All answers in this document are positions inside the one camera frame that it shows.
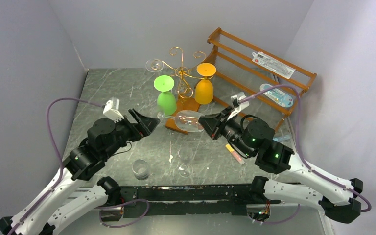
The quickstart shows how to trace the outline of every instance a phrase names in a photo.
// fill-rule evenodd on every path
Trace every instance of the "tabletop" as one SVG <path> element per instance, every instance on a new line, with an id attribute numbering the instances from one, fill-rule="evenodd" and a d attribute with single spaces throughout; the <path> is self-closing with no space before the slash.
<path id="1" fill-rule="evenodd" d="M 159 75 L 170 74 L 171 70 L 151 73 L 145 69 L 91 69 L 87 75 L 81 99 L 105 103 L 111 97 L 117 97 L 120 99 L 121 113 L 127 115 L 131 122 L 135 122 L 127 112 L 131 108 L 142 115 L 156 117 L 158 113 L 156 99 L 159 92 L 154 89 L 153 82 Z M 245 82 L 253 82 L 247 76 L 242 76 L 242 78 Z M 230 101 L 230 96 L 240 92 L 239 89 L 218 77 L 211 80 L 214 84 L 214 94 L 227 103 Z M 175 79 L 176 85 L 172 90 L 174 94 L 176 94 L 178 82 Z M 188 82 L 194 85 L 197 80 L 189 79 Z M 211 102 L 201 105 L 199 112 L 214 114 L 223 109 L 224 107 L 219 103 Z M 262 118 L 272 128 L 282 117 L 282 114 L 258 99 L 252 100 L 245 112 Z M 78 147 L 93 123 L 104 117 L 99 107 L 79 103 L 64 157 Z M 133 143 L 130 151 L 111 157 L 106 162 L 106 166 L 86 186 L 93 185 L 104 176 L 112 177 L 121 186 L 138 185 L 138 180 L 132 172 L 132 163 L 137 159 L 144 159 L 150 164 L 156 181 L 155 185 L 239 184 L 251 183 L 257 175 L 272 177 L 254 165 L 255 158 L 247 159 L 246 164 L 240 165 L 225 148 L 227 141 L 223 137 L 212 140 L 204 132 L 185 135 L 165 128 L 165 123 L 166 119 L 161 121 L 150 136 Z M 275 137 L 287 134 L 290 134 L 290 130 L 286 124 L 283 124 Z M 283 144 L 292 146 L 291 140 Z M 194 152 L 194 158 L 191 161 L 194 173 L 186 178 L 180 176 L 177 170 L 181 163 L 177 152 L 181 147 L 192 148 Z"/>

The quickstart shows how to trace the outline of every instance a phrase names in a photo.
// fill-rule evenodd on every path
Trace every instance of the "white wall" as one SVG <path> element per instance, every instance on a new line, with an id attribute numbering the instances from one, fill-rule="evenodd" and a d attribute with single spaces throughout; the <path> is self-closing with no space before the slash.
<path id="1" fill-rule="evenodd" d="M 337 234 L 376 234 L 376 0 L 315 0 L 285 58 L 319 74 L 304 98 L 307 158 L 363 180 L 373 205 Z"/>
<path id="2" fill-rule="evenodd" d="M 211 51 L 218 27 L 283 56 L 313 0 L 50 0 L 87 68 L 142 68 L 168 54 Z"/>
<path id="3" fill-rule="evenodd" d="M 78 97 L 86 70 L 47 0 L 0 0 L 0 218 L 22 210 L 57 169 L 45 109 Z M 64 151 L 76 104 L 54 105 Z"/>

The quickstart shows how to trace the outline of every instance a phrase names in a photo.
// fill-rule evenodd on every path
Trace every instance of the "wooden rack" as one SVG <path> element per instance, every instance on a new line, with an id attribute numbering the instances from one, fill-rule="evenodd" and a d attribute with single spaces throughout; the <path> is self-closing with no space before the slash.
<path id="1" fill-rule="evenodd" d="M 268 56 L 271 56 L 273 58 L 275 58 L 276 60 L 284 63 L 285 65 L 291 67 L 291 68 L 294 68 L 295 69 L 295 72 L 298 72 L 304 76 L 307 77 L 307 80 L 308 82 L 306 82 L 306 84 L 302 84 L 301 82 L 297 81 L 297 80 L 294 80 L 293 79 L 293 76 L 290 78 L 290 79 L 287 79 L 277 73 L 274 73 L 273 71 L 259 65 L 259 64 L 256 64 L 253 62 L 253 59 L 252 57 L 250 56 L 247 56 L 245 54 L 242 54 L 240 52 L 238 52 L 237 50 L 233 49 L 233 48 L 230 48 L 228 47 L 227 45 L 224 45 L 222 43 L 220 43 L 220 40 L 219 38 L 221 36 L 224 36 L 224 37 L 227 37 L 229 38 L 230 40 L 233 40 L 243 46 L 246 46 L 250 49 L 250 51 L 255 51 L 255 52 L 263 52 L 264 54 L 268 55 Z M 208 62 L 208 63 L 212 63 L 215 65 L 215 61 L 216 61 L 216 58 L 217 57 L 220 57 L 228 62 L 231 62 L 232 64 L 234 64 L 235 66 L 238 66 L 239 68 L 241 69 L 244 69 L 246 70 L 247 72 L 255 75 L 256 77 L 259 77 L 260 79 L 264 80 L 265 82 L 271 84 L 271 85 L 279 85 L 280 83 L 278 82 L 279 79 L 282 80 L 282 84 L 290 84 L 290 85 L 293 85 L 296 87 L 296 89 L 300 90 L 301 92 L 299 93 L 299 96 L 302 97 L 302 95 L 304 93 L 306 93 L 307 91 L 309 91 L 309 88 L 312 86 L 313 82 L 315 81 L 315 78 L 316 78 L 316 73 L 311 73 L 307 70 L 304 70 L 302 69 L 301 67 L 299 66 L 296 66 L 282 58 L 279 58 L 251 43 L 248 43 L 228 32 L 225 32 L 223 31 L 221 28 L 218 28 L 216 29 L 209 37 L 208 37 L 208 40 L 207 40 L 208 43 L 210 44 L 213 44 L 213 48 L 211 50 L 211 53 L 208 55 L 208 57 L 206 58 L 206 61 L 205 62 Z M 242 60 L 244 61 L 237 61 L 233 58 L 231 58 L 230 56 L 226 55 L 226 54 L 223 54 L 221 52 L 218 51 L 218 49 L 221 48 L 223 49 L 224 51 L 226 52 L 229 52 L 229 54 L 232 54 L 232 55 L 235 55 L 236 57 L 239 57 L 241 58 Z M 278 81 L 266 76 L 266 75 L 263 75 L 262 73 L 252 69 L 250 67 L 250 64 L 252 64 L 253 66 L 258 66 L 260 67 L 261 69 L 271 73 L 274 77 L 277 78 Z M 217 73 L 215 74 L 215 76 L 219 77 L 219 78 L 222 78 L 223 80 L 225 80 L 226 82 L 229 82 L 231 83 L 232 85 L 238 87 L 239 89 L 241 89 L 242 91 L 244 91 L 245 93 L 247 94 L 255 94 L 257 91 L 253 91 L 249 88 L 247 88 L 246 86 L 240 84 L 239 82 L 229 78 L 228 76 L 224 75 L 223 73 L 221 73 L 220 71 L 218 71 L 217 69 Z M 284 92 L 286 93 L 289 93 L 289 94 L 293 94 L 293 96 L 295 96 L 295 93 L 292 91 L 292 89 L 289 89 L 289 88 L 282 88 L 280 90 L 283 90 Z M 295 106 L 296 106 L 296 98 L 294 100 L 294 103 L 291 107 L 289 108 L 284 108 L 280 105 L 278 105 L 277 103 L 273 102 L 271 99 L 269 99 L 268 97 L 266 97 L 265 95 L 260 95 L 257 97 L 258 99 L 260 99 L 261 101 L 263 101 L 264 103 L 266 104 L 269 104 L 270 106 L 272 106 L 273 108 L 275 108 L 276 110 L 280 111 L 283 113 L 283 117 L 282 119 L 279 121 L 278 125 L 276 126 L 275 128 L 275 131 L 278 131 L 278 129 L 280 128 L 280 126 L 283 124 L 284 120 L 286 117 L 288 117 L 292 111 L 294 110 Z M 219 99 L 218 97 L 214 96 L 214 101 L 224 105 L 224 106 L 229 106 L 230 104 L 224 102 L 223 100 Z"/>

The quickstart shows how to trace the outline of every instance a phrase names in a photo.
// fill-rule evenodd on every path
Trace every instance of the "gray marble surface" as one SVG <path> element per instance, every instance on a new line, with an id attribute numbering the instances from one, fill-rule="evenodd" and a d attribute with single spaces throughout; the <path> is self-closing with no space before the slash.
<path id="1" fill-rule="evenodd" d="M 153 82 L 158 75 L 163 74 L 170 75 L 171 70 L 155 74 L 145 69 L 91 69 L 81 98 L 105 103 L 109 98 L 117 97 L 120 99 L 120 111 L 127 115 L 131 122 L 135 122 L 127 112 L 131 108 L 143 115 L 156 117 L 158 113 L 156 98 L 159 92 L 154 89 Z M 248 82 L 250 86 L 259 86 L 258 81 L 251 80 L 253 77 L 236 74 L 238 75 L 236 79 L 243 79 L 242 82 Z M 197 80 L 190 79 L 189 82 L 195 84 Z M 230 101 L 231 95 L 239 92 L 237 88 L 218 77 L 213 78 L 212 82 L 216 96 L 226 102 Z M 222 109 L 224 109 L 222 105 L 212 102 L 200 106 L 199 112 L 213 114 Z M 257 99 L 251 102 L 246 112 L 262 118 L 273 128 L 282 117 L 280 112 Z M 85 103 L 78 105 L 64 157 L 79 145 L 86 137 L 87 129 L 99 118 L 104 118 L 100 108 Z M 132 173 L 132 163 L 136 159 L 144 159 L 150 164 L 156 185 L 250 183 L 256 175 L 271 177 L 254 165 L 254 158 L 246 160 L 247 164 L 241 166 L 225 148 L 224 138 L 213 141 L 204 132 L 180 134 L 166 129 L 165 123 L 166 120 L 161 121 L 152 135 L 133 143 L 133 148 L 129 152 L 110 158 L 106 166 L 89 181 L 87 186 L 94 184 L 103 176 L 112 177 L 122 186 L 137 185 L 138 181 Z M 275 137 L 289 133 L 289 129 L 284 124 Z M 284 144 L 291 146 L 292 142 L 286 141 Z M 187 178 L 181 177 L 177 170 L 181 163 L 177 151 L 183 146 L 194 150 L 194 159 L 191 162 L 194 174 Z"/>

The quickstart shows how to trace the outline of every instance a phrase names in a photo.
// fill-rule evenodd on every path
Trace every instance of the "clear glass cup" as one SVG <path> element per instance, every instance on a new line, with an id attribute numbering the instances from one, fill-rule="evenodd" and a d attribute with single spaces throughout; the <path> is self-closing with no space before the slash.
<path id="1" fill-rule="evenodd" d="M 145 160 L 137 159 L 134 161 L 132 171 L 142 188 L 150 188 L 155 185 L 155 177 L 150 173 L 149 164 Z"/>
<path id="2" fill-rule="evenodd" d="M 198 122 L 199 118 L 202 116 L 202 113 L 192 111 L 192 110 L 181 110 L 175 116 L 165 115 L 162 112 L 158 113 L 158 118 L 163 119 L 173 119 L 175 125 L 187 132 L 202 132 L 204 128 Z"/>
<path id="3" fill-rule="evenodd" d="M 181 164 L 178 167 L 178 173 L 182 177 L 189 177 L 193 174 L 194 169 L 191 166 L 191 161 L 194 159 L 194 152 L 191 148 L 182 147 L 178 150 L 178 157 L 181 160 Z"/>

